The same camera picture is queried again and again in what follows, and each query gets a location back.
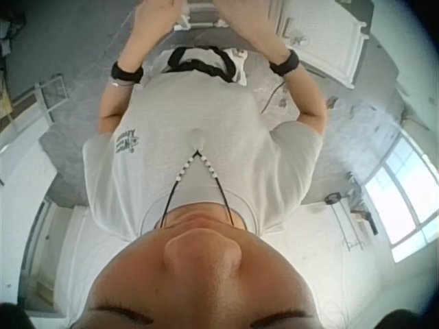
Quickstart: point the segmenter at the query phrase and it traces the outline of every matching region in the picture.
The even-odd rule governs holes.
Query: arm
[[[182,13],[183,0],[144,0],[137,7],[134,28],[117,64],[136,72],[155,44],[167,34]],[[128,109],[133,86],[108,84],[101,100],[98,132],[113,133]]]
[[[289,50],[274,33],[268,20],[264,0],[214,0],[230,26],[247,39],[270,62],[277,65],[289,57]],[[317,84],[302,65],[285,76],[289,93],[296,103],[298,121],[323,134],[327,123],[327,107]]]

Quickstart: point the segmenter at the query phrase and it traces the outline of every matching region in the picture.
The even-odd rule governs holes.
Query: eyebrow
[[[295,318],[311,318],[311,315],[308,315],[306,312],[302,310],[289,310],[287,312],[277,313],[270,315],[268,317],[264,317],[250,325],[252,329],[264,329],[273,326],[274,324],[278,324],[279,322],[295,319]]]
[[[148,326],[154,323],[154,321],[149,317],[146,317],[145,315],[138,313],[134,310],[123,308],[120,306],[102,305],[92,308],[91,311],[111,313],[118,317],[123,317],[134,324],[142,326]]]

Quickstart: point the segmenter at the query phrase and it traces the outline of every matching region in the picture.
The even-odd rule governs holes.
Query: neck
[[[165,227],[173,225],[174,223],[181,223],[185,220],[189,220],[194,216],[212,218],[212,220],[220,221],[230,226],[234,226],[241,230],[246,230],[246,225],[243,219],[235,211],[231,211],[233,224],[230,220],[227,208],[221,204],[213,204],[203,202],[199,204],[188,204],[174,209],[167,214],[165,219]]]

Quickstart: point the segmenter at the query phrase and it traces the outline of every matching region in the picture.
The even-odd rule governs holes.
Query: black watch
[[[136,72],[129,73],[122,70],[117,62],[112,66],[111,77],[115,80],[122,80],[127,82],[134,82],[135,84],[140,84],[143,77],[143,68],[140,67]]]
[[[273,63],[270,63],[271,70],[281,77],[284,77],[289,72],[295,71],[300,64],[299,56],[297,56],[297,53],[293,49],[290,49],[290,52],[291,54],[289,55],[285,63],[282,63],[281,65],[275,65]]]

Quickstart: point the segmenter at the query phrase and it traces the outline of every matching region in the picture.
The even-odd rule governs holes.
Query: hand
[[[132,37],[154,46],[180,18],[185,0],[142,0],[136,9]]]
[[[230,27],[251,43],[274,34],[267,0],[213,0]]]

